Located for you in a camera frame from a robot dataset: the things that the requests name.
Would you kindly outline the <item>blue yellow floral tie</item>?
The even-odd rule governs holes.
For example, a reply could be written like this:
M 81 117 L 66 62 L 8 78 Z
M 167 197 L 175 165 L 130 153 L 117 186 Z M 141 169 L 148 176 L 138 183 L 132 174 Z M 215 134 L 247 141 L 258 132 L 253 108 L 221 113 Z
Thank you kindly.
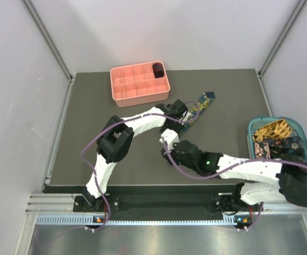
M 189 110 L 190 112 L 193 112 L 193 119 L 191 119 L 188 123 L 183 124 L 183 128 L 179 134 L 184 134 L 214 101 L 215 93 L 213 91 L 203 93 L 197 101 L 197 106 L 193 106 Z

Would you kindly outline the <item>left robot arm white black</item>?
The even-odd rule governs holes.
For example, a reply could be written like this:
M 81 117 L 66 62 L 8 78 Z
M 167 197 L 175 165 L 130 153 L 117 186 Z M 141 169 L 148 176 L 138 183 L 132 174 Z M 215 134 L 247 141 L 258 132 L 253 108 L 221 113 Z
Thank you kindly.
M 132 117 L 112 116 L 103 131 L 92 141 L 97 144 L 96 163 L 92 176 L 82 192 L 91 210 L 102 208 L 107 183 L 116 164 L 127 155 L 134 137 L 154 128 L 160 129 L 159 142 L 171 150 L 179 142 L 179 133 L 197 115 L 180 100 L 172 105 L 158 104 Z

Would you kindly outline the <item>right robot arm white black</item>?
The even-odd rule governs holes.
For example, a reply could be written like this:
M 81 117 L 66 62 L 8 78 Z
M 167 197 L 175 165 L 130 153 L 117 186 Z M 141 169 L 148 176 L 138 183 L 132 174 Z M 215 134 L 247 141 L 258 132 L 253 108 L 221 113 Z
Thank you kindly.
M 237 179 L 231 204 L 237 210 L 263 202 L 286 201 L 307 208 L 307 165 L 294 155 L 282 159 L 246 159 L 200 150 L 187 140 L 168 143 L 162 138 L 163 157 L 178 171 L 193 170 L 198 180 Z

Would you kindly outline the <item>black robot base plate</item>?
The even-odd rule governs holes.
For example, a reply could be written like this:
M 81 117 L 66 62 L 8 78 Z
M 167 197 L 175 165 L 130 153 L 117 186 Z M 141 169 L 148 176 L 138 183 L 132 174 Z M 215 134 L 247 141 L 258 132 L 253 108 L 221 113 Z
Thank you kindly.
M 112 216 L 127 213 L 151 213 L 162 209 L 190 212 L 191 215 L 237 213 L 259 211 L 260 205 L 249 206 L 242 202 L 238 189 L 242 184 L 229 185 L 111 185 L 107 187 L 106 198 Z

